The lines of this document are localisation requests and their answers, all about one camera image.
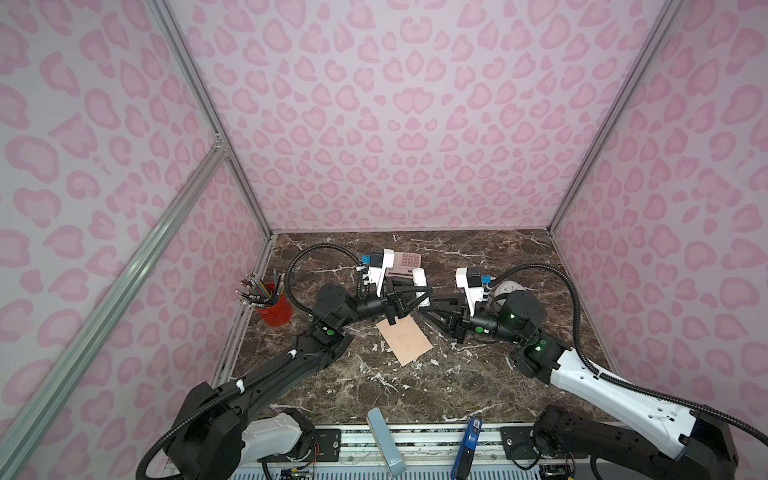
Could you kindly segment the beige envelope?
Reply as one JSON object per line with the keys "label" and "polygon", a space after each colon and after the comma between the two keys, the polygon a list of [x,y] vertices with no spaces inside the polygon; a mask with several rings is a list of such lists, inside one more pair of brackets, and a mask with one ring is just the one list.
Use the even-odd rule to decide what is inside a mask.
{"label": "beige envelope", "polygon": [[390,324],[382,320],[376,328],[401,366],[406,366],[429,352],[433,345],[411,316]]}

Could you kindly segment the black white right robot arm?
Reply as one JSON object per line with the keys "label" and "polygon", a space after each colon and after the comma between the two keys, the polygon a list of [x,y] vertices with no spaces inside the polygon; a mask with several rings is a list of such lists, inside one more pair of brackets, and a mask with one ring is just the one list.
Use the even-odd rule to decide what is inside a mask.
{"label": "black white right robot arm", "polygon": [[732,479],[739,458],[731,430],[767,441],[766,434],[736,417],[633,384],[590,361],[580,344],[575,286],[562,271],[542,265],[565,284],[573,312],[572,342],[547,333],[547,313],[530,291],[500,290],[527,268],[516,266],[498,278],[460,268],[459,294],[431,299],[419,309],[457,342],[474,332],[510,344],[510,362],[524,377],[569,392],[619,422],[609,425],[549,406],[530,432],[530,447],[539,455],[586,455],[594,475],[604,460],[649,479]]}

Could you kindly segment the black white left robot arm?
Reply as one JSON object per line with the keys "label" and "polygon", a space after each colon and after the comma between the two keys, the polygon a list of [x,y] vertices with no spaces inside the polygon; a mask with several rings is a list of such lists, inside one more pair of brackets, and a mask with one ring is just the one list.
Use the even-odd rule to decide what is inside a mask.
{"label": "black white left robot arm", "polygon": [[312,426],[301,414],[258,417],[296,384],[343,356],[354,339],[347,327],[379,318],[394,324],[429,300],[432,289],[422,269],[414,269],[409,283],[386,276],[394,260],[390,249],[355,258],[355,293],[327,284],[312,307],[298,304],[311,322],[288,350],[236,380],[193,388],[172,427],[139,461],[136,478],[148,478],[150,463],[160,453],[176,467],[179,479],[228,479],[244,454],[262,458],[305,451]]}

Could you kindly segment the white glue stick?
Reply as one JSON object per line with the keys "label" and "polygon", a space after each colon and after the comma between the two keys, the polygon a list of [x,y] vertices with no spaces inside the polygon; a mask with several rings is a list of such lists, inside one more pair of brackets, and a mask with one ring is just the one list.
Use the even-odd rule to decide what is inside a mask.
{"label": "white glue stick", "polygon": [[[426,273],[423,268],[414,268],[412,271],[413,283],[417,287],[427,287]],[[428,307],[431,305],[430,296],[427,296],[420,303],[420,307]]]}

